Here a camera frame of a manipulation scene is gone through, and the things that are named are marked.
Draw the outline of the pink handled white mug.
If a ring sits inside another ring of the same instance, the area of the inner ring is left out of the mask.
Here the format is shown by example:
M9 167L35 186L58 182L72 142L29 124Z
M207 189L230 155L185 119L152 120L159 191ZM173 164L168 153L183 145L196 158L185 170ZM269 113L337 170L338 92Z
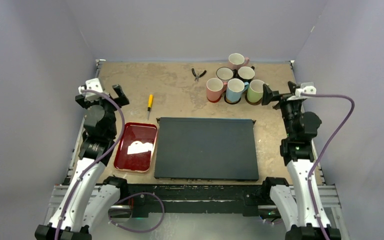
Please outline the pink handled white mug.
M248 57L243 56L240 53L231 53L228 56L228 67L235 74L241 67L248 65L250 59Z

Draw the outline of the dark brown wooden coaster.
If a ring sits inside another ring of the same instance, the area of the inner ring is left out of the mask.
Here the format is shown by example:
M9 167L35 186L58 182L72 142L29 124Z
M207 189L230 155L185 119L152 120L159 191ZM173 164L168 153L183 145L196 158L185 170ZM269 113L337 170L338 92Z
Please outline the dark brown wooden coaster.
M256 102L251 102L249 101L247 98L245 99L246 102L250 105L253 105L253 106L256 106L256 105L261 105L262 104L262 99L260 99L259 101L256 101Z

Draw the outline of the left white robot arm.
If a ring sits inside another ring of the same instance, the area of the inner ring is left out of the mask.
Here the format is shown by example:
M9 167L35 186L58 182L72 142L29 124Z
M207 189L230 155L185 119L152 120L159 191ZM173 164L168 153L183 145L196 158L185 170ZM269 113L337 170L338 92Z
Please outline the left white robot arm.
M83 215L100 175L120 141L116 137L115 112L128 105L120 85L113 85L117 98L102 93L93 102L86 99L91 89L84 89L76 96L76 102L87 110L83 123L82 144L73 179L55 212L56 221L36 228L37 240L90 240L89 228L83 225Z

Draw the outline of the grey white mug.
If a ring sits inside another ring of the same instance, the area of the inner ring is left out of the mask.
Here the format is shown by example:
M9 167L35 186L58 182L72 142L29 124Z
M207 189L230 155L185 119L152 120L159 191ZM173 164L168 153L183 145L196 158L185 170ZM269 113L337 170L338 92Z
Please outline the grey white mug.
M222 82L227 83L229 80L233 79L236 76L236 70L229 67L220 67L216 70L216 77Z

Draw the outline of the green handled white mug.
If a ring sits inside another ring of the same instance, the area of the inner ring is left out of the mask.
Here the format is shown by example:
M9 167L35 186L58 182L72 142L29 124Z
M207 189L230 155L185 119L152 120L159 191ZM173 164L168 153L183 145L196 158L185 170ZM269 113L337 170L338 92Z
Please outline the green handled white mug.
M264 81L260 79L254 79L249 83L249 87L246 94L246 99L250 102L257 102L263 97L263 84Z

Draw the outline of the salmon pink mug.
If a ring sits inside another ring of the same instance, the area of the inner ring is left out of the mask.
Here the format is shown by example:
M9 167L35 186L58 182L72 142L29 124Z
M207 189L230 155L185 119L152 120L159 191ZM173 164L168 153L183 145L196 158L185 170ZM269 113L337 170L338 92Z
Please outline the salmon pink mug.
M206 98L209 102L216 103L221 99L222 93L227 89L227 82L219 78L210 78L206 82Z

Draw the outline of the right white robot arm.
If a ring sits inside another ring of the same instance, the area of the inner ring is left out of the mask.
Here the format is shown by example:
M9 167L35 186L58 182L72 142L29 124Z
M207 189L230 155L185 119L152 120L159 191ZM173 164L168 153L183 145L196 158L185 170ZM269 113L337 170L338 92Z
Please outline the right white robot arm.
M274 203L286 228L287 240L340 240L339 229L332 226L323 207L314 176L317 161L312 140L318 135L322 120L311 111L303 111L304 100L316 94L312 83L288 82L289 93L273 91L262 85L261 104L276 102L281 111L287 137L281 140L280 155L292 179L293 189L283 178L267 177L260 196Z

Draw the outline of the black handled white mug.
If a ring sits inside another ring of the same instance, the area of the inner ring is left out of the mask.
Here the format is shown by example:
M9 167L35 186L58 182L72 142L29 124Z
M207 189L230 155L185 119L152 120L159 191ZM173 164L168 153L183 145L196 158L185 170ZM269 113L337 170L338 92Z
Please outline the black handled white mug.
M237 71L237 77L244 83L249 83L256 75L254 66L242 66Z

